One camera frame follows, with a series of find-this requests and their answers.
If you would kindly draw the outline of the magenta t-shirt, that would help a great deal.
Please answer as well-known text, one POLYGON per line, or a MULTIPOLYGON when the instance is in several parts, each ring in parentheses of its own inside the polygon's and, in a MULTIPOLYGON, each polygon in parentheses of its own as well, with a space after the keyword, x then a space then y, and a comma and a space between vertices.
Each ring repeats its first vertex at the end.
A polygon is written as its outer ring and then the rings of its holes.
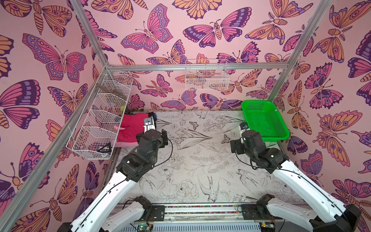
POLYGON ((124 115, 117 136, 117 142, 126 144, 137 144, 136 135, 144 132, 144 120, 149 114, 137 113, 124 115))

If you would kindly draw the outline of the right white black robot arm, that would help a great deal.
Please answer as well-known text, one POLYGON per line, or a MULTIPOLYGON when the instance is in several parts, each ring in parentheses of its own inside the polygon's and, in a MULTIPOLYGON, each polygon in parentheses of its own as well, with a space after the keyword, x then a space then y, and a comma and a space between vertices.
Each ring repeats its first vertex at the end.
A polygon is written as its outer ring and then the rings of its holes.
POLYGON ((280 150, 267 148, 259 132, 245 130, 237 140, 231 140, 231 152, 245 154, 250 166, 263 169, 293 189, 309 209, 289 204, 265 194, 254 208, 241 206, 245 217, 282 218, 309 232, 353 232, 360 222, 361 211, 355 205, 346 206, 302 173, 280 150))

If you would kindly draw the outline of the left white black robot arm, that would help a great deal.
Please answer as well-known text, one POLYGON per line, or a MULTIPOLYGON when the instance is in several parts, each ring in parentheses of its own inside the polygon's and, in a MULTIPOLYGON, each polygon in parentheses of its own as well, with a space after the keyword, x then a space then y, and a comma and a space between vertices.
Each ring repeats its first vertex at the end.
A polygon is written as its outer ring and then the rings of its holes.
POLYGON ((159 149, 170 143, 165 130, 151 129, 137 134, 137 139, 139 145, 121 160, 97 198, 73 222, 63 223, 59 232, 118 232, 135 221, 148 223, 154 217, 153 205, 144 196, 112 213, 142 176, 155 167, 159 149))

